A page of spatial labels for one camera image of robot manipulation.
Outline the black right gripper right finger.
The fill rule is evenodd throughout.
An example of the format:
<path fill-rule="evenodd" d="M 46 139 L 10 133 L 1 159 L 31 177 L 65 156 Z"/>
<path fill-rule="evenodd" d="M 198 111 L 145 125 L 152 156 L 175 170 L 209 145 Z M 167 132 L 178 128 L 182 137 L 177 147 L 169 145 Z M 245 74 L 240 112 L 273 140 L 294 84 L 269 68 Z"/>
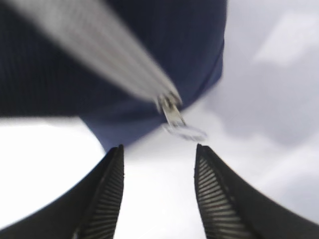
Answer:
<path fill-rule="evenodd" d="M 317 239 L 319 226 L 257 191 L 208 146 L 196 148 L 194 186 L 208 239 Z"/>

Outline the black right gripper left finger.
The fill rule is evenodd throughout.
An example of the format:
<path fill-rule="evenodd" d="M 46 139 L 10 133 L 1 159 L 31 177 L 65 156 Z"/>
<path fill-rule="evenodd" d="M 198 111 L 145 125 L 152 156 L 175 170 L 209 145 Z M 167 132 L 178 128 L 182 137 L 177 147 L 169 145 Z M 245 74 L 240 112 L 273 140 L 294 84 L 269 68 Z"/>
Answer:
<path fill-rule="evenodd" d="M 124 147 L 111 148 L 73 188 L 2 229 L 2 239 L 112 239 L 124 189 Z"/>

